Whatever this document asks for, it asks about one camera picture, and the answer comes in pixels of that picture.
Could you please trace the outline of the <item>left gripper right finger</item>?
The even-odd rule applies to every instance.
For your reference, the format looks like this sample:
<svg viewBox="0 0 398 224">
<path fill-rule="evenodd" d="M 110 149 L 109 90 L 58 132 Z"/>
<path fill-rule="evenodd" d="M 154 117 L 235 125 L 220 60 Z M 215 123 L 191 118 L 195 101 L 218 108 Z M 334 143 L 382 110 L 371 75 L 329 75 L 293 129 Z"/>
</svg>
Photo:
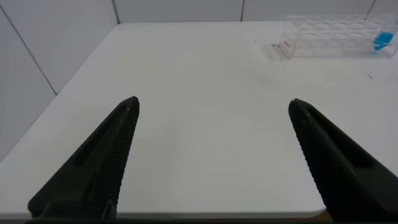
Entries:
<svg viewBox="0 0 398 224">
<path fill-rule="evenodd" d="M 397 221 L 396 175 L 311 104 L 292 100 L 289 117 L 334 221 Z"/>
</svg>

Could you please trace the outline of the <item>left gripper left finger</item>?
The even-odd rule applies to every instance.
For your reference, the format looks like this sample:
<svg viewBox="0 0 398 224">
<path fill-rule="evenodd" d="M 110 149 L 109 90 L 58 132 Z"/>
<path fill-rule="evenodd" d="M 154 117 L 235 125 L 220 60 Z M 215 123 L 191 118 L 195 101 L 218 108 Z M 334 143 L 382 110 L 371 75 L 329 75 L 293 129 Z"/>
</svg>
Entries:
<svg viewBox="0 0 398 224">
<path fill-rule="evenodd" d="M 115 109 L 31 198 L 34 218 L 114 218 L 140 104 Z"/>
</svg>

